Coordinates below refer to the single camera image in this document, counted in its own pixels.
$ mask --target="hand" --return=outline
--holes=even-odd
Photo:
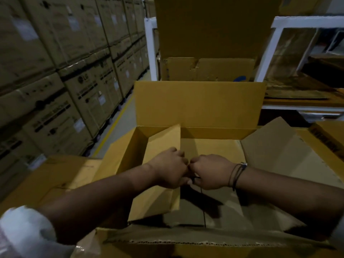
[[[161,152],[147,164],[153,169],[159,186],[175,189],[192,184],[192,180],[185,177],[188,173],[188,160],[184,157],[184,152],[175,147]]]
[[[235,165],[222,156],[212,154],[194,157],[189,168],[200,177],[195,178],[195,185],[210,190],[231,186],[229,180]]]

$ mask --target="person's right arm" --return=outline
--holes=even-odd
[[[238,170],[235,166],[218,155],[201,155],[190,161],[191,171],[199,176],[194,183],[205,190],[231,187]],[[326,236],[331,235],[344,212],[341,188],[250,166],[238,178],[236,188],[264,198]]]

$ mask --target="floor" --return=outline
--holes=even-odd
[[[151,80],[150,71],[139,80]],[[136,127],[135,98],[131,94],[122,109],[113,117],[112,125],[106,127],[100,140],[91,150],[91,157],[102,159],[111,143]]]

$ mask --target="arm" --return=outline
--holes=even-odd
[[[190,169],[200,176],[195,184],[206,190],[231,187],[238,170],[235,165],[218,155],[201,155],[190,161]],[[236,188],[264,198],[327,236],[344,212],[344,190],[341,188],[252,167],[247,167],[240,175]]]
[[[188,181],[184,152],[170,148],[148,163],[74,189],[39,208],[54,226],[59,243],[74,245],[108,218],[120,202],[154,185],[177,188]]]

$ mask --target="white rack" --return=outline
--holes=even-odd
[[[153,38],[153,29],[157,29],[156,17],[145,18],[144,25],[147,38],[147,50],[151,78],[153,81],[157,81],[156,52],[154,48]],[[274,32],[270,37],[269,44],[265,49],[264,55],[258,67],[258,71],[255,77],[256,82],[264,81],[284,28],[317,28],[317,31],[319,30],[319,28],[344,28],[344,16],[277,16],[273,20],[271,28],[274,28]],[[308,57],[311,49],[311,43],[305,51],[297,69],[300,69],[303,66],[303,62]],[[262,108],[344,112],[344,108],[332,107],[264,105]]]

